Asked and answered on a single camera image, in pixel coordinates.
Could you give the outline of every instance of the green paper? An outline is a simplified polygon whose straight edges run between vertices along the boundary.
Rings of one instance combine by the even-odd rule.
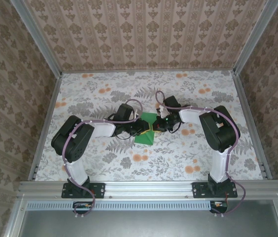
[[[135,143],[146,144],[146,145],[153,145],[154,140],[154,131],[152,130],[153,123],[157,120],[157,114],[154,113],[142,113],[141,115],[142,120],[145,120],[150,125],[150,131],[136,136]]]

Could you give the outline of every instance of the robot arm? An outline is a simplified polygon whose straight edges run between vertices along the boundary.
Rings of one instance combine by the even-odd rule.
[[[131,136],[137,136],[150,130],[149,123],[140,118],[130,123],[114,123],[117,121],[128,121],[131,113],[134,113],[134,116],[136,116],[133,107],[127,104],[122,104],[117,113],[108,117],[106,120],[107,122],[93,122],[91,123],[92,125],[83,124],[70,138],[65,151],[65,157],[68,161],[66,166],[71,174],[71,178],[77,184],[86,186],[89,183],[88,175],[83,168],[82,159],[80,158],[90,139],[96,137],[114,137],[124,131]],[[81,121],[82,120],[77,116],[70,116],[53,137],[51,146],[55,149],[58,155],[62,155],[66,140],[75,126],[81,123]]]
[[[174,96],[165,99],[164,104],[172,108],[182,107]],[[240,130],[234,123],[228,110],[224,106],[218,106],[214,110],[225,115],[235,125],[240,137]],[[158,110],[158,113],[159,116],[157,116],[157,120],[153,124],[153,130],[156,132],[172,132],[174,125],[177,123],[191,122],[202,126],[206,140],[213,149],[212,166],[208,175],[208,187],[213,195],[223,191],[222,187],[230,183],[225,171],[228,161],[227,154],[236,141],[236,134],[231,124],[222,116],[205,110],[176,110],[165,109],[163,107],[162,110]]]

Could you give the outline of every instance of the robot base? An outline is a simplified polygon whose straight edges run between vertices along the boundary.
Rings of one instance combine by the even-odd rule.
[[[227,179],[221,183],[216,183],[208,174],[208,182],[192,183],[194,198],[237,198],[238,193],[235,183]]]
[[[105,183],[90,183],[90,178],[88,177],[82,186],[89,189],[95,196],[95,198],[104,198],[105,194]],[[92,196],[85,191],[74,185],[68,180],[67,183],[63,185],[61,198],[92,198]]]

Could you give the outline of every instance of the floral pattern surface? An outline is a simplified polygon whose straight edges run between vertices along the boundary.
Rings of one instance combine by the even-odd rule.
[[[130,98],[140,100],[145,112],[155,113],[157,89],[166,96],[175,95],[182,105],[224,105],[241,131],[231,155],[230,174],[235,179],[262,179],[231,73],[199,71],[64,74],[36,180],[67,179],[62,159],[50,143],[70,115],[103,119]],[[97,181],[205,180],[211,154],[201,126],[185,123],[174,134],[155,133],[152,146],[135,144],[134,138],[91,140],[82,160],[90,178]]]

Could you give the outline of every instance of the cable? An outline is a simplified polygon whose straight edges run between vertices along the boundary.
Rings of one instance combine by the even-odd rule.
[[[228,194],[227,194],[227,192],[225,192],[225,194],[226,194],[225,202],[227,203],[227,206],[228,206]]]
[[[179,125],[178,125],[178,127],[177,127],[177,129],[176,129],[174,132],[170,132],[170,131],[169,131],[169,133],[173,134],[173,133],[177,132],[177,131],[179,130],[181,124],[182,124],[182,123],[180,122]]]
[[[83,214],[84,215],[87,215],[90,213],[90,211],[94,208],[94,205],[95,205],[95,196],[94,194],[87,188],[79,185],[72,177],[71,177],[71,174],[67,168],[67,163],[68,163],[68,160],[66,159],[65,157],[65,153],[66,153],[66,149],[67,149],[67,146],[68,146],[68,143],[70,141],[70,139],[72,138],[72,136],[74,135],[74,133],[78,130],[79,127],[81,127],[83,124],[92,124],[92,123],[101,123],[101,122],[106,122],[106,123],[130,123],[130,122],[135,122],[137,121],[141,115],[142,115],[142,112],[143,112],[143,106],[142,106],[142,103],[139,101],[139,100],[136,100],[136,99],[129,99],[126,101],[126,104],[130,101],[136,101],[139,103],[140,105],[140,109],[141,109],[141,113],[138,115],[138,117],[132,119],[132,120],[129,120],[129,121],[109,121],[109,120],[105,120],[105,119],[102,119],[102,120],[86,120],[86,121],[81,121],[73,130],[72,132],[69,134],[66,142],[65,142],[65,145],[64,145],[64,148],[62,150],[62,160],[64,161],[64,167],[65,167],[65,170],[66,170],[66,173],[67,175],[69,176],[69,180],[74,184],[76,185],[77,187],[81,188],[81,189],[84,189],[85,191],[87,191],[91,196],[92,196],[92,205],[90,207],[90,209]],[[74,213],[75,213],[75,216],[79,216],[80,214],[76,213],[76,208],[74,209]]]
[[[246,196],[246,190],[245,190],[245,188],[243,187],[243,185],[240,184],[240,183],[238,183],[238,182],[235,181],[234,179],[232,179],[231,176],[228,174],[230,153],[231,153],[231,151],[234,149],[234,147],[238,144],[238,141],[239,141],[239,133],[238,133],[238,130],[237,130],[235,124],[234,124],[227,116],[225,116],[223,113],[221,113],[221,112],[219,112],[219,111],[216,111],[216,110],[214,110],[214,109],[201,108],[201,107],[193,107],[193,106],[179,107],[179,108],[166,106],[166,105],[164,105],[163,103],[161,103],[161,102],[158,100],[158,94],[159,94],[159,93],[162,94],[163,100],[165,99],[165,95],[164,95],[164,93],[163,93],[161,90],[157,90],[157,91],[156,91],[156,93],[155,93],[155,99],[156,99],[156,101],[157,101],[161,106],[163,106],[163,107],[165,107],[165,108],[167,108],[167,109],[171,109],[171,110],[186,110],[186,109],[193,109],[193,110],[198,110],[198,111],[209,111],[209,112],[214,112],[214,113],[218,114],[219,116],[222,116],[224,119],[226,119],[226,120],[230,123],[230,125],[233,127],[234,132],[235,132],[235,134],[236,134],[236,141],[235,141],[235,143],[233,144],[233,146],[228,150],[228,153],[227,153],[227,160],[226,160],[225,173],[226,173],[227,177],[228,177],[232,182],[234,182],[235,184],[239,185],[239,186],[243,189],[243,196],[242,196],[240,202],[238,203],[238,205],[237,205],[235,208],[233,208],[232,210],[227,211],[227,212],[225,212],[224,214],[220,213],[220,212],[217,211],[217,210],[214,210],[214,211],[217,211],[218,213],[220,213],[221,216],[222,216],[222,215],[229,214],[229,213],[235,211],[235,210],[241,205],[241,203],[244,201],[244,198],[245,198],[245,196]]]
[[[128,140],[128,139],[130,139],[130,138],[133,137],[133,136],[129,136],[129,137],[127,137],[127,138],[120,138],[118,135],[116,135],[116,137],[117,137],[119,140]]]
[[[84,215],[86,215],[86,213],[87,213],[89,210],[87,210],[87,211],[84,212],[83,214],[78,214],[78,213],[76,212],[76,209],[77,209],[78,206],[86,206],[86,205],[88,205],[88,204],[87,204],[87,203],[77,203],[77,204],[74,206],[73,212],[75,213],[75,217],[78,217],[78,215],[81,215],[81,217],[84,217]]]

